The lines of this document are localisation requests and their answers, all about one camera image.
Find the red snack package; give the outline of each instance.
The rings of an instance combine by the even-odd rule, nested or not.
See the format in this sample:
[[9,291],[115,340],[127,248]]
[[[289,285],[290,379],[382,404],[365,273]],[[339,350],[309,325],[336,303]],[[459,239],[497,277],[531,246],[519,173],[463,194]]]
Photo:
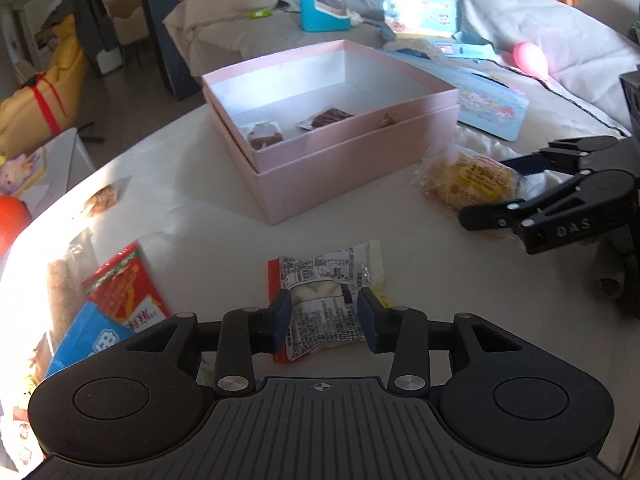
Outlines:
[[96,270],[82,287],[103,314],[134,332],[171,315],[146,273],[137,242]]

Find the bed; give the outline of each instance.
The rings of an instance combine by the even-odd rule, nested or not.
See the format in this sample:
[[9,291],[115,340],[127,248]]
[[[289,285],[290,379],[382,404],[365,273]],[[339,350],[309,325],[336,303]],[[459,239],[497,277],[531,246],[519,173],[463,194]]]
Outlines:
[[[164,24],[196,78],[231,63],[321,41],[347,39],[382,47],[376,25],[382,20],[382,0],[344,1],[366,18],[363,25],[347,32],[303,32],[298,0],[186,0]],[[619,135],[629,128],[618,76],[640,63],[637,45],[580,10],[552,0],[457,1],[460,28],[475,30],[493,42],[504,53],[498,62],[508,62],[506,53],[520,41],[538,44],[548,57],[553,77],[550,86],[578,105],[494,63],[473,64],[517,86],[530,98],[520,137],[511,143],[517,152],[529,153],[559,137]],[[263,7],[274,9],[273,15],[262,20],[248,18],[251,10]]]

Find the white tablecloth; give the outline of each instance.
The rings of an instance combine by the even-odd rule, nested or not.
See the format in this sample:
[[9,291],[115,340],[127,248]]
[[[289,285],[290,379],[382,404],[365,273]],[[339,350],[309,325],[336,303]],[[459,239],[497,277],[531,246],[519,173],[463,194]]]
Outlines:
[[[410,185],[413,170],[268,226],[208,110],[194,110],[79,184],[18,238],[0,282],[2,366],[11,366],[5,356],[28,354],[42,334],[41,328],[29,334],[28,327],[48,315],[46,263],[86,225],[99,263],[138,239],[171,310],[195,312],[200,320],[265,306],[269,259],[314,256],[375,239],[382,244],[386,292],[397,304],[433,320],[474,312],[602,381],[614,397],[616,420],[601,457],[618,468],[640,413],[640,323],[591,295],[586,273],[593,246],[529,256],[511,236],[466,232],[453,213],[427,203]],[[126,176],[131,179],[121,203],[89,223],[72,220],[96,190]],[[444,381],[446,356],[432,354],[433,381]],[[275,365],[269,356],[254,362],[258,377],[386,378],[391,358],[356,344],[291,365]]]
[[[78,131],[70,128],[45,145],[47,169],[20,198],[25,201],[33,218],[41,215],[67,191],[95,171],[88,153],[78,137]],[[8,252],[0,256],[0,276],[8,259]]]

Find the cartoon card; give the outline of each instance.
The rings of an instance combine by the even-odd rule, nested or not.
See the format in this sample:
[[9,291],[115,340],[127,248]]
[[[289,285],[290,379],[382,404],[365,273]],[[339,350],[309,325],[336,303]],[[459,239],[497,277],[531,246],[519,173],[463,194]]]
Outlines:
[[39,148],[30,156],[19,155],[0,166],[0,193],[15,197],[33,185],[47,169],[45,148]]
[[384,0],[385,23],[396,37],[450,38],[457,28],[456,3],[452,0]]
[[458,88],[459,122],[504,140],[518,138],[529,107],[529,98],[523,92],[509,88],[477,70],[439,64],[401,52],[382,52],[417,66]]

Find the crosshair marking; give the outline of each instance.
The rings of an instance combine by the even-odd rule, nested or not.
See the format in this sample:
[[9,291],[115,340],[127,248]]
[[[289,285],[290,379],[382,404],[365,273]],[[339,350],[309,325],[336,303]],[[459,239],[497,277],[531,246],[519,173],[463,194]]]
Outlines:
[[329,386],[327,383],[318,383],[313,386],[313,389],[317,390],[321,394],[328,392],[331,388],[333,388],[333,386]]

